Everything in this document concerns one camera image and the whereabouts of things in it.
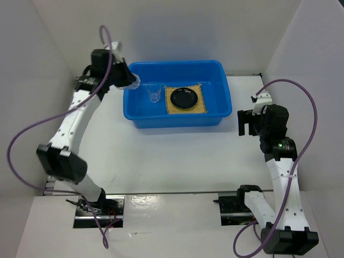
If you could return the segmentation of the clear plastic cup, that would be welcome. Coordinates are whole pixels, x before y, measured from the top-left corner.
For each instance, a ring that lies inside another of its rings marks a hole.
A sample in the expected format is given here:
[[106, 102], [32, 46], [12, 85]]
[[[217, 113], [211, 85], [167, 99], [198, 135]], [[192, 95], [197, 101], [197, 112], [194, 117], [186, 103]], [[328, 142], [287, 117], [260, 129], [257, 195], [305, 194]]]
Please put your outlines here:
[[161, 84], [159, 82], [148, 82], [146, 84], [146, 91], [150, 102], [157, 103], [161, 98]]
[[120, 90], [135, 90], [140, 86], [140, 77], [136, 74], [132, 74], [133, 81], [127, 85], [118, 85], [117, 88]]

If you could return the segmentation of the bamboo placemat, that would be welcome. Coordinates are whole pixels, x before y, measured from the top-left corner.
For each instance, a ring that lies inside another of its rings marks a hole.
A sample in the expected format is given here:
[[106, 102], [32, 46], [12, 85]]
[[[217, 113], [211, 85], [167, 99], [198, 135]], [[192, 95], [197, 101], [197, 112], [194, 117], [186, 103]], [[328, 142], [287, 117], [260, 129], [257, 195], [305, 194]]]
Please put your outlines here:
[[198, 102], [196, 104], [196, 107], [191, 111], [181, 111], [173, 108], [173, 105], [170, 101], [170, 95], [171, 93], [177, 89], [177, 88], [184, 88], [184, 87], [170, 87], [165, 85], [165, 101], [166, 101], [166, 109], [168, 114], [200, 114], [200, 113], [207, 113], [207, 109], [205, 106], [204, 98], [203, 98], [203, 92], [202, 92], [202, 84], [197, 83], [195, 85], [185, 86], [186, 88], [190, 88], [196, 92], [198, 95]]

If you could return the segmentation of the black round plate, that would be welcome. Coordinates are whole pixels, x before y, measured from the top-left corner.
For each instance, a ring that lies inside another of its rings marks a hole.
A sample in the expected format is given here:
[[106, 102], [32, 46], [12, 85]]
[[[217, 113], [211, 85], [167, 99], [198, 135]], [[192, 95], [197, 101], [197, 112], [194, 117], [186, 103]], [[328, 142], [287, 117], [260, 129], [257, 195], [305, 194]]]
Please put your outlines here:
[[198, 95], [190, 88], [177, 88], [170, 95], [172, 105], [187, 108], [194, 106], [198, 102]]

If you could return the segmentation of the green plastic plate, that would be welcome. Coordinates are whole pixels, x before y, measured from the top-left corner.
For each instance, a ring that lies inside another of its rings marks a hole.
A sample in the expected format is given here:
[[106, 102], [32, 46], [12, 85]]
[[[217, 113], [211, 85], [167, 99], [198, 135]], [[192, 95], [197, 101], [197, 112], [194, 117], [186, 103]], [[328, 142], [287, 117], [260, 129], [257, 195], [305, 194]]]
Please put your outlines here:
[[177, 110], [181, 110], [181, 111], [191, 111], [196, 107], [196, 105], [194, 106], [190, 106], [190, 107], [180, 107], [180, 106], [176, 106], [173, 105], [173, 108], [177, 109]]

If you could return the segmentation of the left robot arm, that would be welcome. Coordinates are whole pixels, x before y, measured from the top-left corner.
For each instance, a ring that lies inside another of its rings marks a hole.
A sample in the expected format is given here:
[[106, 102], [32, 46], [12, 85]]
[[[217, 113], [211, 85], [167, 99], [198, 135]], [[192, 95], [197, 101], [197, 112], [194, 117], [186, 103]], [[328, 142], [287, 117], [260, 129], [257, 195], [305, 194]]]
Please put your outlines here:
[[79, 157], [80, 143], [88, 123], [111, 86], [137, 88], [140, 80], [132, 74], [120, 51], [110, 47], [91, 52], [91, 64], [76, 78], [68, 114], [46, 145], [39, 145], [37, 156], [47, 175], [62, 181], [86, 199], [88, 209], [105, 212], [105, 191], [88, 176], [88, 165]]

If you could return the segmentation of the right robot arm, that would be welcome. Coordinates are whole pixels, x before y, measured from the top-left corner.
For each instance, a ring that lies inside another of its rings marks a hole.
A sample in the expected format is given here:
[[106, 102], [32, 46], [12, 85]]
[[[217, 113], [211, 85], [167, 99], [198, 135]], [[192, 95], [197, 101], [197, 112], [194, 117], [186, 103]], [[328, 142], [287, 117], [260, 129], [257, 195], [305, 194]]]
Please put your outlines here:
[[288, 110], [265, 105], [260, 114], [240, 110], [239, 135], [259, 136], [260, 150], [273, 182], [275, 208], [271, 208], [257, 185], [241, 185], [236, 207], [250, 210], [261, 227], [262, 250], [271, 255], [305, 255], [319, 243], [319, 235], [306, 219], [297, 178], [297, 148], [287, 137]]

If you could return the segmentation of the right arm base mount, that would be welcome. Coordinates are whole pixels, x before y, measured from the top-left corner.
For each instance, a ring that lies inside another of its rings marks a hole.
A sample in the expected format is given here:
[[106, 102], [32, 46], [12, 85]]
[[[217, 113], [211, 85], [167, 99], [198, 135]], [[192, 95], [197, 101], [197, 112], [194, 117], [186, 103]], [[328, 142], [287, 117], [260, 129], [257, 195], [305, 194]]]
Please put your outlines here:
[[251, 210], [241, 205], [234, 192], [219, 193], [213, 202], [219, 207], [221, 226], [247, 225], [255, 220]]

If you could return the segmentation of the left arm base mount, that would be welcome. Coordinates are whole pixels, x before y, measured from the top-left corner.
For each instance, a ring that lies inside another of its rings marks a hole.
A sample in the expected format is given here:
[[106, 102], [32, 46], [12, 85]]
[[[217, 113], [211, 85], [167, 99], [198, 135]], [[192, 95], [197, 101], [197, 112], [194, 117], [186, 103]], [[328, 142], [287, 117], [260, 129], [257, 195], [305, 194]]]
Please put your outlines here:
[[[107, 201], [110, 201], [110, 207], [105, 211], [94, 208], [97, 219], [102, 228], [110, 226], [110, 228], [122, 228], [124, 217], [124, 195], [108, 195]], [[82, 198], [77, 201], [66, 199], [66, 202], [73, 205], [75, 209], [75, 217], [73, 228], [97, 228], [94, 217]]]

